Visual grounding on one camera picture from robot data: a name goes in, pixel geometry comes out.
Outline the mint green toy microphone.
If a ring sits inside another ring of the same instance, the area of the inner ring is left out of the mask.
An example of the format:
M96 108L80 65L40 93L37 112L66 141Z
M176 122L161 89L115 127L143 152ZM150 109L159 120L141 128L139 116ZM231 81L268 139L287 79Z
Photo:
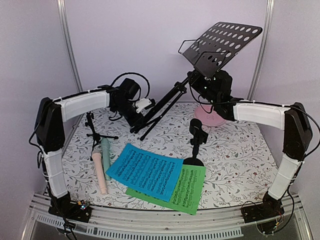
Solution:
M104 176L107 181L110 181L112 178L109 175L107 175L107 170L111 166L110 143L107 138L102 138L100 142L100 147L101 147L101 153L102 153L102 166L103 166Z

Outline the black music stand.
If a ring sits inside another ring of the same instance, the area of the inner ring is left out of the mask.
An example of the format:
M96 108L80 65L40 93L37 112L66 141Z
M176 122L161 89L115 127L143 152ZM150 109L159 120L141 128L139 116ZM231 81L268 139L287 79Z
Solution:
M192 64L193 70L187 73L185 80L176 82L174 87L135 123L130 132L138 133L145 127L154 128L186 93L186 85L206 100L205 105L213 106L223 119L234 121L232 107L239 98L232 97L233 79L222 68L262 31L260 26L219 21L197 39L191 40L191 46L179 54Z

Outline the black shock mount tripod stand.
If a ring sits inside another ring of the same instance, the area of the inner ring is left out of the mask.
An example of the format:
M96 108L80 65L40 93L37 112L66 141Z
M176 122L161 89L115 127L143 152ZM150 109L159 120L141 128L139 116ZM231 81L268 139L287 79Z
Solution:
M106 151L110 149L110 143L109 140L118 140L118 136L109 136L109 135L103 135L96 132L94 124L93 124L94 114L90 111L86 113L86 122L85 126L89 127L92 131L91 134L87 134L87 137L92 137L93 144L91 148L91 154L94 153L94 150L101 150Z

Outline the black round base mic stand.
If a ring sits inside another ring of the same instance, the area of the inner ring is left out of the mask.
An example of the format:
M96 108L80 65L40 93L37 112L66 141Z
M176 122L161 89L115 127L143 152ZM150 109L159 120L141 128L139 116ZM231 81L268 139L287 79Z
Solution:
M190 121L189 131L193 135L193 138L190 140L190 144L193 146L192 148L192 157L185 158L183 160L184 165L191 165L191 166L201 166L203 167L203 162L197 158L199 153L200 145L206 144L208 139L208 133L202 129L202 122L197 119L193 118Z

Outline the beige toy microphone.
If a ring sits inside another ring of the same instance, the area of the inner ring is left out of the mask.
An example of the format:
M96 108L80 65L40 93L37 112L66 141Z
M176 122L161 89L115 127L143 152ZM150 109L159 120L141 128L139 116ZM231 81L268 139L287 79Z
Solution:
M92 152L91 158L94 163L100 193L102 195L107 195L108 189L107 189L107 183L105 179L105 173L103 171L103 166L102 166L102 154L99 150L95 149Z

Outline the blue paper sheet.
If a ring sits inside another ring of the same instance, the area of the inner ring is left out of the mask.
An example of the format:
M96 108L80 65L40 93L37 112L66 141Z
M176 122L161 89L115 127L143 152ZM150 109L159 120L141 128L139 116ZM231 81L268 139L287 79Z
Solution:
M106 174L135 191L169 202L182 166L182 159L127 144Z

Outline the green paper sheet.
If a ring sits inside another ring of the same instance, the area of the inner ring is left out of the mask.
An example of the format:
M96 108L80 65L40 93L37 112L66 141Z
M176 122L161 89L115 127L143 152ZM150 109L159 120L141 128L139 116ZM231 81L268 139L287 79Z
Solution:
M126 190L126 194L164 208L195 215L201 199L205 174L206 168L204 166L184 164L168 202L131 188Z

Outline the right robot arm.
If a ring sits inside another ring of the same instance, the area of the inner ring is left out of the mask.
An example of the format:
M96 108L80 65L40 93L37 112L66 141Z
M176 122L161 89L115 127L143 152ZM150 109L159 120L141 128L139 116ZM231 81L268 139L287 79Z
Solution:
M270 188L265 193L258 213L269 218L280 211L283 196L289 193L313 137L310 121L302 103L279 105L249 101L231 96L232 77L226 71L216 72L207 80L199 71L187 73L187 82L221 118L228 121L249 121L284 131L283 155Z

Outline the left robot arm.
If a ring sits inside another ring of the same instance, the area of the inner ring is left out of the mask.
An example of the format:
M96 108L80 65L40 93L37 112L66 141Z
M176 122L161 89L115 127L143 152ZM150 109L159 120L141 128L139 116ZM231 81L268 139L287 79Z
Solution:
M72 204L65 182L62 166L62 151L66 140L64 124L94 110L109 108L124 117L132 127L144 117L142 110L154 105L155 100L147 95L141 97L140 85L128 77L119 86L105 84L66 97L45 97L40 101L31 137L36 138L34 146L39 148L38 164L47 182L50 209L54 213L70 217L74 209L83 210Z

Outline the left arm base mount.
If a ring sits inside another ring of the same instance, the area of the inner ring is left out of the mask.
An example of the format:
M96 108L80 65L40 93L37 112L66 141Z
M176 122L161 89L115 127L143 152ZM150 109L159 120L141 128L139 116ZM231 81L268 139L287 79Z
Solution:
M91 218L92 208L70 200L58 199L56 202L51 200L48 213L58 217L64 217L67 220L88 223Z

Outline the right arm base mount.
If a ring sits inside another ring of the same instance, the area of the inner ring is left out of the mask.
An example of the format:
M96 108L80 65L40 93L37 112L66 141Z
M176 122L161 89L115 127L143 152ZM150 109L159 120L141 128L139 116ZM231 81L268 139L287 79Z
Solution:
M263 235L272 235L284 220L282 205L272 209L264 203L256 204L246 201L240 208L245 223L256 223L256 227Z

